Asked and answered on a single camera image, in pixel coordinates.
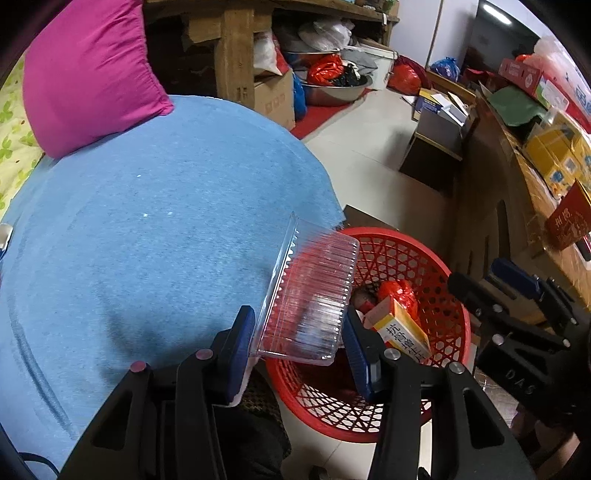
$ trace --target green cloth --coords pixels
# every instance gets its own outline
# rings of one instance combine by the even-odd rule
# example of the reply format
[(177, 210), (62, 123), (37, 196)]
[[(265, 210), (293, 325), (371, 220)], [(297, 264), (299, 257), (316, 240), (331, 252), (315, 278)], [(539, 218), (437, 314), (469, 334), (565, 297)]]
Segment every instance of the green cloth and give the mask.
[(508, 127), (524, 125), (535, 116), (542, 118), (546, 114), (543, 106), (513, 85), (497, 90), (488, 101)]

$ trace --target blue gripper pad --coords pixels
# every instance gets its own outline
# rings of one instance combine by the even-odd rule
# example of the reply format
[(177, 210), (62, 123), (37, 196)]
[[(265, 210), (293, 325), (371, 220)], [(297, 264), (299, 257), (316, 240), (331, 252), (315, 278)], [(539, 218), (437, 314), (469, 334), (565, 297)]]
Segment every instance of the blue gripper pad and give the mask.
[(516, 289), (526, 299), (540, 299), (542, 291), (538, 280), (528, 275), (511, 260), (495, 258), (491, 264), (491, 272), (507, 285)]
[(218, 370), (226, 377), (226, 402), (230, 403), (238, 395), (246, 363), (248, 345), (255, 327), (255, 312), (249, 305), (243, 305), (238, 311), (234, 325), (218, 356)]
[(369, 403), (383, 403), (391, 386), (381, 359), (384, 341), (378, 332), (363, 328), (351, 305), (345, 311), (342, 336), (357, 392)]
[[(355, 317), (350, 319), (349, 315), (355, 315)], [(357, 392), (369, 402), (374, 396), (374, 392), (371, 390), (371, 383), (369, 381), (369, 365), (365, 359), (365, 356), (363, 355), (363, 349), (359, 343), (359, 339), (355, 335), (355, 330), (351, 325), (351, 321), (359, 323), (361, 322), (355, 310), (350, 312), (350, 310), (347, 309), (343, 318), (343, 344), (345, 345), (345, 352), (347, 353), (349, 367), (351, 368), (351, 373), (353, 374), (353, 379), (355, 380)]]

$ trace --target blue blanket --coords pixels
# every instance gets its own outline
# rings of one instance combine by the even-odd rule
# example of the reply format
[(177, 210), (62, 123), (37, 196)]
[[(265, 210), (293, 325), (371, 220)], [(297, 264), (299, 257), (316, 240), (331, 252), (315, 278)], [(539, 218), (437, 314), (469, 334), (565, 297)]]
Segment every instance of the blue blanket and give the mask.
[(3, 219), (0, 422), (58, 468), (131, 362), (178, 362), (240, 305), (258, 312), (292, 210), (343, 219), (285, 129), (234, 103), (173, 101), (169, 116), (45, 158)]

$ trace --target red mat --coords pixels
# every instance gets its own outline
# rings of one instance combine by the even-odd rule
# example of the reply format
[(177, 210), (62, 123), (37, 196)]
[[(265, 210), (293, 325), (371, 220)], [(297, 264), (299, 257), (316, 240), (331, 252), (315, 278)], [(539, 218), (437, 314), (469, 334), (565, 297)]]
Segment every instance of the red mat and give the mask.
[[(368, 92), (371, 92), (371, 90), (365, 89), (359, 98), (364, 97)], [(305, 136), (311, 134), (319, 126), (326, 123), (337, 113), (345, 110), (351, 105), (352, 103), (341, 106), (308, 106), (306, 116), (295, 123), (295, 127), (291, 130), (291, 134), (301, 140)]]

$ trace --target black cable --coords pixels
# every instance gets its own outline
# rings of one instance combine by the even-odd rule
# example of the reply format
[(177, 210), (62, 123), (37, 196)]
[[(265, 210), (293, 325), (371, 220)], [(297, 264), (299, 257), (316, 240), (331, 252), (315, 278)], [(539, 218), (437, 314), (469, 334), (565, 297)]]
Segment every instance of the black cable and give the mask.
[(18, 454), (21, 456), (23, 461), (38, 462), (38, 463), (42, 463), (43, 465), (47, 465), (49, 468), (51, 468), (53, 473), (56, 474), (56, 476), (60, 476), (60, 471), (56, 468), (55, 465), (53, 465), (53, 463), (51, 463), (45, 457), (42, 457), (41, 455), (37, 455), (36, 453), (19, 452)]

